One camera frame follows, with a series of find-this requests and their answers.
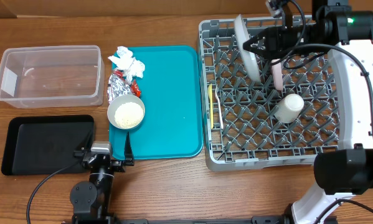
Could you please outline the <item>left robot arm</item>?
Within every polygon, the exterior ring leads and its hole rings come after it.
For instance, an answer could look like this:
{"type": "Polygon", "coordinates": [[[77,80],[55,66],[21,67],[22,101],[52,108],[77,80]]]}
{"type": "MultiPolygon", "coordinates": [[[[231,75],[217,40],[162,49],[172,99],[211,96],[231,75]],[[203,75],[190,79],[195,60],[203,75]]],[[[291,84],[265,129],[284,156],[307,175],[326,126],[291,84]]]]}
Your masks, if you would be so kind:
{"type": "Polygon", "coordinates": [[[105,141],[95,141],[90,148],[75,155],[81,158],[82,167],[89,170],[90,175],[70,191],[72,223],[119,223],[116,215],[109,212],[109,205],[115,173],[125,172],[127,166],[135,164],[130,134],[126,134],[123,160],[112,158],[111,143],[105,141]]]}

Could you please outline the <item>pink plate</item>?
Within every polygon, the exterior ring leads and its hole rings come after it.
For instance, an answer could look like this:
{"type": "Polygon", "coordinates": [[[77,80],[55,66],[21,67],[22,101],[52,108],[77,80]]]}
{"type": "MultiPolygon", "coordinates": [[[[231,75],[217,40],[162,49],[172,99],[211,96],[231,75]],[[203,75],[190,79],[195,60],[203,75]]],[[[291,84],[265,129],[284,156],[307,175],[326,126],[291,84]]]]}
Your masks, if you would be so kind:
{"type": "Polygon", "coordinates": [[[282,74],[281,63],[272,65],[271,73],[273,76],[273,84],[274,84],[275,89],[278,91],[282,91],[283,90],[283,74],[282,74]]]}

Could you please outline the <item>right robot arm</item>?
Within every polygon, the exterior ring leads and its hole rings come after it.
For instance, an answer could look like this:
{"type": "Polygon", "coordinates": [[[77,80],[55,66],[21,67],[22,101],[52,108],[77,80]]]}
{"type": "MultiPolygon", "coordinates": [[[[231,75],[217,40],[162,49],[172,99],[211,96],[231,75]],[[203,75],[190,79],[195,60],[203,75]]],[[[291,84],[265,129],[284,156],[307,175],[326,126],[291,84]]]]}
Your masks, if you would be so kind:
{"type": "Polygon", "coordinates": [[[338,206],[373,189],[373,12],[347,1],[313,1],[313,23],[295,26],[287,1],[267,1],[281,26],[244,40],[243,49],[267,60],[326,53],[336,82],[338,149],[314,160],[315,182],[278,217],[280,223],[336,223],[338,206]]]}

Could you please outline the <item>white plastic fork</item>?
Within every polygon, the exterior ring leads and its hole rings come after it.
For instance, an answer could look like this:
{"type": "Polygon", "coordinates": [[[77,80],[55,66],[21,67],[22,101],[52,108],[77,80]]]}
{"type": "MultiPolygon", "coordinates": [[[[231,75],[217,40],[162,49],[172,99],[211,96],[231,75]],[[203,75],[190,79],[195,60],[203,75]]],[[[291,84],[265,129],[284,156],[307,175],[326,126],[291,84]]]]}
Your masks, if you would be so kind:
{"type": "Polygon", "coordinates": [[[218,85],[215,85],[215,93],[214,94],[215,94],[215,99],[216,99],[217,107],[218,107],[220,129],[223,129],[224,128],[224,122],[223,122],[223,117],[222,117],[222,108],[221,108],[221,104],[220,104],[218,85]]]}

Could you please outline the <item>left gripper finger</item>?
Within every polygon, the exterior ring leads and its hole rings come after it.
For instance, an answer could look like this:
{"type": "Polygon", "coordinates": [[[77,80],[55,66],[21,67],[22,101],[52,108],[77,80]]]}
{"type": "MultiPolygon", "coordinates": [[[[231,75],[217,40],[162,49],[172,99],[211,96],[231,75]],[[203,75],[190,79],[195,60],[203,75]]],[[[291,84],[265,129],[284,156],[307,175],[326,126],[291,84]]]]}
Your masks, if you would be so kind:
{"type": "Polygon", "coordinates": [[[84,151],[84,150],[89,151],[90,150],[91,145],[93,144],[93,141],[94,141],[94,135],[95,135],[94,129],[89,130],[89,132],[85,136],[84,140],[82,140],[81,143],[80,143],[80,150],[81,151],[84,151]]]}
{"type": "Polygon", "coordinates": [[[126,134],[126,141],[125,141],[125,147],[124,147],[124,163],[126,166],[134,166],[135,159],[133,155],[133,151],[131,148],[131,141],[130,141],[130,133],[127,132],[126,134]]]}

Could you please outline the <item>white cup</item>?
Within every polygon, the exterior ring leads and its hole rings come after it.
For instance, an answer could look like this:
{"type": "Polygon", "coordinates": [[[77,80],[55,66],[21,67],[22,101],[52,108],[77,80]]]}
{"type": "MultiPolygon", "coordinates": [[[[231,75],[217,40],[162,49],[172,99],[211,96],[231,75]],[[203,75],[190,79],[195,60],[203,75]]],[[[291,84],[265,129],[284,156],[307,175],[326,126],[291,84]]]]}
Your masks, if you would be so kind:
{"type": "Polygon", "coordinates": [[[292,123],[304,107],[304,100],[300,95],[289,94],[278,104],[278,110],[274,117],[282,123],[292,123]]]}

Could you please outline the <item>grey bowl with rice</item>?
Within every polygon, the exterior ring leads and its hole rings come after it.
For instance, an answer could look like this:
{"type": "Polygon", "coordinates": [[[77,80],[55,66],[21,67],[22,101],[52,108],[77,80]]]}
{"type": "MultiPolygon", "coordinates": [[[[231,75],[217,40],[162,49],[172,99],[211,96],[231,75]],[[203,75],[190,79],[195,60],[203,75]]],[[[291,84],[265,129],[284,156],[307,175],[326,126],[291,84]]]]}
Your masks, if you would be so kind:
{"type": "Polygon", "coordinates": [[[134,95],[122,95],[115,98],[108,106],[107,117],[118,129],[133,129],[142,123],[145,115],[143,102],[134,95]]]}

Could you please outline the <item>grey plate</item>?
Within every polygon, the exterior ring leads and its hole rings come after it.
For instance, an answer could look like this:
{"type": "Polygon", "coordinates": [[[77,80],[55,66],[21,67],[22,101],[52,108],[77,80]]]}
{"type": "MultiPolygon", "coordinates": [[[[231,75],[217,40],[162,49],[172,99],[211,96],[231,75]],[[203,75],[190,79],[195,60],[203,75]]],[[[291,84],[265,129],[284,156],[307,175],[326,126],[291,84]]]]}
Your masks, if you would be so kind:
{"type": "Polygon", "coordinates": [[[245,21],[241,14],[239,14],[234,20],[234,30],[238,50],[243,60],[243,67],[247,72],[247,76],[251,79],[251,81],[261,82],[256,55],[243,48],[243,44],[250,38],[245,21]]]}

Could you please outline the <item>yellow plastic fork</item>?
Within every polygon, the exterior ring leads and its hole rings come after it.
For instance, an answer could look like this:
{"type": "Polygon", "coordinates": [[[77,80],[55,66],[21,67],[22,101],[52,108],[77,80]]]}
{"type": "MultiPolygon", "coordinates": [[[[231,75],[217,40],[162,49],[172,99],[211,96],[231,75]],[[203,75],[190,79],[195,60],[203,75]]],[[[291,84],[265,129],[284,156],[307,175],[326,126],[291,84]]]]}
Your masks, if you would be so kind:
{"type": "Polygon", "coordinates": [[[208,99],[209,99],[209,118],[210,128],[214,128],[214,109],[213,109],[213,95],[212,95],[212,84],[209,84],[207,88],[208,99]]]}

